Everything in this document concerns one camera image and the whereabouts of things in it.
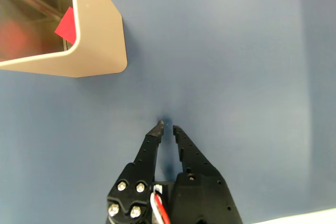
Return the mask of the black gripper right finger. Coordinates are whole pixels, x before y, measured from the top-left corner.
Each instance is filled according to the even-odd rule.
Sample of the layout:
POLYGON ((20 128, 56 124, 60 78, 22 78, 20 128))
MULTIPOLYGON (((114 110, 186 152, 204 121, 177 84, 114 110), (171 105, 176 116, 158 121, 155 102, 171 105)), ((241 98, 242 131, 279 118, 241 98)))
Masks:
POLYGON ((183 171, 170 200, 171 223, 242 223, 220 172, 179 126, 173 126, 183 171))

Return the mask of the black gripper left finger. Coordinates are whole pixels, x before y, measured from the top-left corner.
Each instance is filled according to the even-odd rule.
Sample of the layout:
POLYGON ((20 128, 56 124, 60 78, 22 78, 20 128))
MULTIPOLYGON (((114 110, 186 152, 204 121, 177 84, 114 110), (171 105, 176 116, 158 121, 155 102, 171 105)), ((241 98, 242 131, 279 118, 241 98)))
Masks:
POLYGON ((159 121, 143 140, 134 161, 128 163, 107 195, 106 223, 151 223, 150 195, 155 184, 158 146, 164 134, 159 121))

